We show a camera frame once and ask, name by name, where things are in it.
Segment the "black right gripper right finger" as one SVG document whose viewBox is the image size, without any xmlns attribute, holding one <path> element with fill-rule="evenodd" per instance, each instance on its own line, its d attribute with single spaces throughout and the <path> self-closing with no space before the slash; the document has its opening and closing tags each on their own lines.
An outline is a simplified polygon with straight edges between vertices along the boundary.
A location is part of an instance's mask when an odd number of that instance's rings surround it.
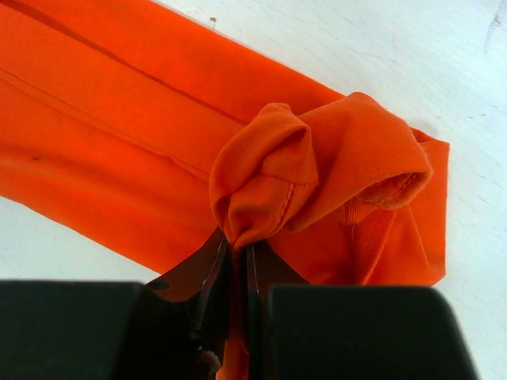
<svg viewBox="0 0 507 380">
<path fill-rule="evenodd" d="M 312 286 L 261 241 L 245 251 L 252 379 L 475 379 L 431 287 Z"/>
</svg>

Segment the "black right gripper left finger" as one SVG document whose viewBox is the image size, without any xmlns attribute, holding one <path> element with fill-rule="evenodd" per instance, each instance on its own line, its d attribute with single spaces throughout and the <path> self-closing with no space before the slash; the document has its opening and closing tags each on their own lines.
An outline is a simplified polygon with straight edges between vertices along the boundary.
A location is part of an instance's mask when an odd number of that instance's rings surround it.
<svg viewBox="0 0 507 380">
<path fill-rule="evenodd" d="M 227 334 L 227 240 L 146 284 L 4 280 L 4 379 L 213 379 Z"/>
</svg>

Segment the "orange t shirt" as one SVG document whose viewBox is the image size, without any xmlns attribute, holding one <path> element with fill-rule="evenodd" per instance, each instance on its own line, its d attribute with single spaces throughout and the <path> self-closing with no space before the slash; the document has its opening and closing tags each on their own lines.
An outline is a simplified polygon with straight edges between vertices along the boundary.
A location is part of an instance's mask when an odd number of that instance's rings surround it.
<svg viewBox="0 0 507 380">
<path fill-rule="evenodd" d="M 246 248 L 312 286 L 445 273 L 449 145 L 151 1 L 1 4 L 1 194 L 159 276 L 216 230 L 252 379 Z"/>
</svg>

